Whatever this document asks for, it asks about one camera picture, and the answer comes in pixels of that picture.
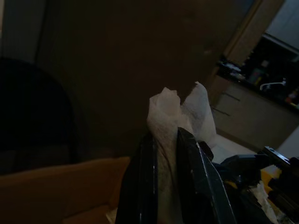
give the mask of dark wall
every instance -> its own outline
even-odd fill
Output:
[[[205,83],[254,0],[50,0],[37,64],[69,94],[85,147],[135,150],[149,98]]]
[[[46,0],[5,0],[2,18],[1,56],[34,63]]]

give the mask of door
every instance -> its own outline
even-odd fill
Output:
[[[37,64],[73,103],[80,142],[133,152],[149,98],[205,83],[254,0],[51,0]]]

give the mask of chair backrest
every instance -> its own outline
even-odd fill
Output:
[[[0,60],[0,150],[69,144],[75,125],[70,101],[36,66]]]

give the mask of kitchen counter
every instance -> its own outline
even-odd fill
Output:
[[[217,73],[217,75],[228,80],[228,81],[231,81],[233,83],[241,85],[241,86],[245,87],[246,89],[249,89],[249,90],[257,93],[258,95],[262,96],[263,98],[266,98],[266,99],[272,101],[273,103],[286,108],[287,110],[291,111],[292,113],[299,115],[299,109],[297,109],[295,106],[292,106],[291,104],[289,104],[283,100],[280,100],[271,94],[268,94],[264,91],[259,90],[259,88],[257,86],[254,86],[253,84],[247,82],[246,80],[240,80],[240,79],[230,75],[228,72],[226,72],[225,70],[223,70],[221,68],[219,69],[219,72]]]

